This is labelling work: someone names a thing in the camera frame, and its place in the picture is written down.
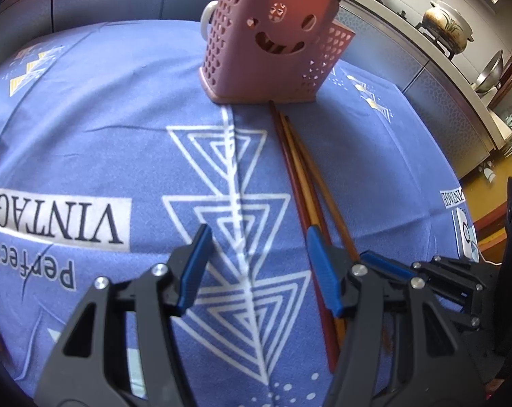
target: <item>smiling mouth cutout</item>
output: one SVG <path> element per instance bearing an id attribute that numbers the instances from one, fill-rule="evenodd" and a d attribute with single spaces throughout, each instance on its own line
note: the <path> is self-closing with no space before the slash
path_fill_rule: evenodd
<path id="1" fill-rule="evenodd" d="M 261 50 L 273 55 L 289 55 L 299 52 L 305 47 L 305 43 L 303 41 L 296 43 L 294 46 L 283 46 L 281 44 L 273 43 L 265 32 L 258 32 L 256 34 L 256 43 Z"/>

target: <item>tiled wall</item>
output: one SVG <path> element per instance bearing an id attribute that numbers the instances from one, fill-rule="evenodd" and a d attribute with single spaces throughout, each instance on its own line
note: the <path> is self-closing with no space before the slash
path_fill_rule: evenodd
<path id="1" fill-rule="evenodd" d="M 421 21 L 431 0 L 385 0 L 388 7 L 404 10 L 411 24 Z M 499 0 L 491 8 L 480 0 L 441 0 L 457 9 L 473 30 L 473 43 L 453 63 L 474 82 L 493 55 L 503 49 L 505 62 L 512 54 L 512 0 Z"/>

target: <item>stove burner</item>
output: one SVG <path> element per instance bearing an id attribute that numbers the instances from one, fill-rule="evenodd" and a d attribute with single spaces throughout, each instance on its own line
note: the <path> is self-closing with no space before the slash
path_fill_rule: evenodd
<path id="1" fill-rule="evenodd" d="M 431 44 L 438 48 L 444 56 L 447 56 L 447 53 L 444 51 L 444 49 L 446 49 L 448 51 L 447 58 L 450 61 L 452 61 L 452 58 L 454 58 L 456 54 L 452 52 L 452 49 L 450 48 L 450 46 L 448 46 L 447 40 L 445 38 L 437 34 L 437 32 L 434 32 L 430 28 L 422 26 L 422 23 L 418 23 L 418 25 L 416 26 L 416 30 L 419 31 L 429 41 L 431 41 Z"/>

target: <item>metal bowl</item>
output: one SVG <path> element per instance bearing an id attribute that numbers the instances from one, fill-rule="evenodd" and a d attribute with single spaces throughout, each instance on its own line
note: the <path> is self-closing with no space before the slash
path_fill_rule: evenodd
<path id="1" fill-rule="evenodd" d="M 503 75 L 503 68 L 505 63 L 503 62 L 503 51 L 500 50 L 488 63 L 486 68 L 482 71 L 475 82 L 475 92 L 487 93 L 491 88 L 496 86 Z"/>

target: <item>clay pot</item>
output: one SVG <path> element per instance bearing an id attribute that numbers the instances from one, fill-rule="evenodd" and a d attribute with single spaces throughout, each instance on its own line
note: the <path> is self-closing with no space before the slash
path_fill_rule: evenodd
<path id="1" fill-rule="evenodd" d="M 469 23 L 453 7 L 445 2 L 431 2 L 431 9 L 423 15 L 422 25 L 439 35 L 455 54 L 461 54 L 472 39 Z"/>

